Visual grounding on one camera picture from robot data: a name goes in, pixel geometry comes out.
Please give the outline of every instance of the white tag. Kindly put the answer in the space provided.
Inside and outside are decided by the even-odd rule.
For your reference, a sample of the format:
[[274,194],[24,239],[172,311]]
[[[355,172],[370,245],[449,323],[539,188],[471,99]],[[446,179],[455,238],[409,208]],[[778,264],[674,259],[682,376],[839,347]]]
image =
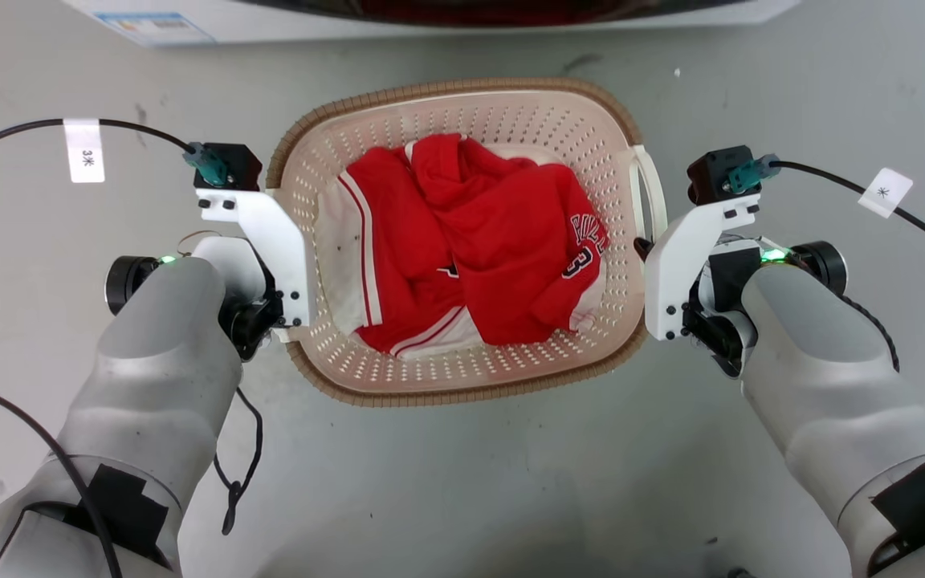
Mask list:
[[912,185],[909,177],[892,169],[881,169],[877,178],[870,183],[870,188],[859,198],[858,204],[886,219],[899,207]]
[[98,118],[66,118],[63,129],[67,133],[70,180],[75,183],[105,182]]

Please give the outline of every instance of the cable connector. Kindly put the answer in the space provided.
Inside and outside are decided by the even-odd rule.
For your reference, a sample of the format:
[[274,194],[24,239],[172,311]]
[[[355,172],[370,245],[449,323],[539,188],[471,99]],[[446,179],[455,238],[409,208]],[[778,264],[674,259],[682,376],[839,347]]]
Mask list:
[[198,171],[198,174],[202,175],[202,179],[206,180],[206,183],[215,187],[227,186],[227,177],[229,175],[227,163],[217,157],[217,154],[213,153],[213,150],[210,150],[203,143],[188,144],[191,145],[191,148],[194,148],[194,153],[184,153],[184,161],[188,165],[192,165]]
[[770,162],[780,161],[777,155],[767,154],[759,160],[745,162],[727,175],[727,182],[723,183],[723,190],[727,193],[742,194],[759,186],[766,179],[773,178],[780,173],[779,167],[771,167]]

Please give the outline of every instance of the brown woven rim trim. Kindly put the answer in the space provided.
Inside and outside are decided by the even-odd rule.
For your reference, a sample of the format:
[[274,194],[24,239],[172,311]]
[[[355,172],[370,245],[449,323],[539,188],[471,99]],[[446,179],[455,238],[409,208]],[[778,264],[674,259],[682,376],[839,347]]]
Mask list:
[[[330,118],[342,116],[359,110],[373,108],[407,101],[414,101],[430,96],[446,96],[466,94],[466,92],[488,91],[563,91],[575,92],[581,96],[599,103],[620,124],[627,143],[641,144],[642,133],[634,118],[619,101],[590,82],[575,80],[573,78],[474,78],[470,80],[452,80],[449,82],[430,82],[415,84],[412,87],[390,88],[386,91],[370,92],[362,96],[353,96],[312,109],[301,118],[294,127],[287,130],[287,134],[280,140],[267,170],[267,188],[280,188],[283,180],[283,170],[287,159],[291,156],[298,141],[306,132],[316,125]],[[520,395],[540,390],[559,387],[559,385],[573,384],[577,381],[590,380],[601,376],[623,365],[645,343],[647,329],[645,318],[638,322],[630,338],[616,351],[605,359],[588,365],[566,369],[551,376],[533,377],[529,380],[511,381],[511,383],[498,385],[485,385],[481,388],[469,388],[445,392],[415,392],[415,393],[370,393],[342,387],[329,380],[322,371],[309,361],[304,348],[298,341],[287,344],[287,354],[292,362],[302,372],[302,376],[315,385],[317,389],[338,401],[359,405],[363,407],[414,407],[419,405],[444,405],[449,403],[466,403],[485,399],[496,399],[513,395]]]

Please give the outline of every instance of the white bracket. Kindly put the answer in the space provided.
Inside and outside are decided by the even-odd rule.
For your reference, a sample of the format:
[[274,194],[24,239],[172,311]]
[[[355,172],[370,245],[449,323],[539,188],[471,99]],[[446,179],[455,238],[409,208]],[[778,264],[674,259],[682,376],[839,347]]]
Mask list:
[[680,336],[682,305],[725,230],[756,222],[760,194],[712,202],[673,221],[645,261],[645,325],[656,340]]
[[202,208],[203,220],[238,223],[245,231],[273,275],[276,289],[283,292],[287,326],[312,325],[319,290],[312,239],[306,238],[278,202],[266,193],[198,188],[195,194],[210,202],[209,207]]

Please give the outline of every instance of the pink plastic basket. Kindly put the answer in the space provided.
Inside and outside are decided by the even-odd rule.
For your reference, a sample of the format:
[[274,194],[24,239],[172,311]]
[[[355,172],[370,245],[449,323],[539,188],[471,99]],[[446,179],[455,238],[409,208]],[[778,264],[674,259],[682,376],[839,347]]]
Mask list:
[[630,114],[587,82],[544,78],[460,80],[372,92],[324,105],[287,131],[267,188],[312,234],[316,195],[375,146],[397,147],[436,132],[462,132],[503,157],[569,165],[609,231],[607,284],[594,326],[556,332],[542,344],[478,347],[403,361],[338,332],[323,297],[319,317],[293,333],[287,351],[304,376],[341,401],[367,406],[430,405],[516,395],[586,380],[638,350],[645,281],[637,237],[666,226],[662,188]]

